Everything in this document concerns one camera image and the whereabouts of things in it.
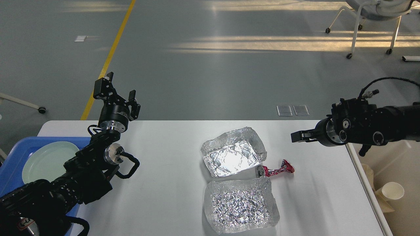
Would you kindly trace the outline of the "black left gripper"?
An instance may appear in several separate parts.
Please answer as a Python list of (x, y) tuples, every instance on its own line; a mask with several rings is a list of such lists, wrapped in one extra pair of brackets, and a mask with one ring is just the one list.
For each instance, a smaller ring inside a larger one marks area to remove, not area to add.
[(128, 129), (129, 121), (138, 119), (141, 105), (136, 101), (136, 91), (129, 93), (127, 103), (117, 94), (112, 85), (113, 72), (95, 81), (93, 98), (102, 100), (104, 106), (99, 116), (98, 127), (102, 130), (115, 130), (124, 133)]

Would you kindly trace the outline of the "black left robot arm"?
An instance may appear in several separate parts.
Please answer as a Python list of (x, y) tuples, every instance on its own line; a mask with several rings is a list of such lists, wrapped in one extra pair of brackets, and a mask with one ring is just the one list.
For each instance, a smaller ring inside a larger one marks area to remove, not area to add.
[(125, 100), (112, 85), (113, 72), (96, 80), (93, 98), (103, 100), (97, 125), (90, 125), (90, 142), (64, 163), (65, 173), (54, 181), (40, 179), (1, 197), (2, 236), (64, 236), (73, 224), (88, 235), (89, 223), (68, 216), (77, 204), (99, 200), (112, 190), (111, 179), (132, 177), (140, 161), (117, 143), (136, 120), (140, 104), (136, 91)]

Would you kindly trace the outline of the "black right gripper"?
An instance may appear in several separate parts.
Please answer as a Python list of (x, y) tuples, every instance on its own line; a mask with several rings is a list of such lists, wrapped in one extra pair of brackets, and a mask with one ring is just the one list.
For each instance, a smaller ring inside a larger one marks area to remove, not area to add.
[(319, 121), (315, 129), (299, 130), (291, 133), (291, 142), (319, 142), (327, 147), (345, 145), (345, 142), (343, 142), (335, 132), (334, 125), (330, 118)]

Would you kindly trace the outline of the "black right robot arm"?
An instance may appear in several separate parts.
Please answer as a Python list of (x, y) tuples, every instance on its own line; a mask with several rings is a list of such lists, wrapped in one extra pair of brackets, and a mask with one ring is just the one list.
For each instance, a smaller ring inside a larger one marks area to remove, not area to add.
[(420, 140), (420, 105), (385, 106), (378, 108), (368, 98), (379, 91), (368, 91), (369, 83), (356, 98), (331, 105), (330, 114), (320, 120), (314, 129), (291, 133), (291, 141), (319, 142), (326, 147), (348, 143), (361, 144), (359, 155), (364, 157), (372, 146), (385, 146), (390, 142)]

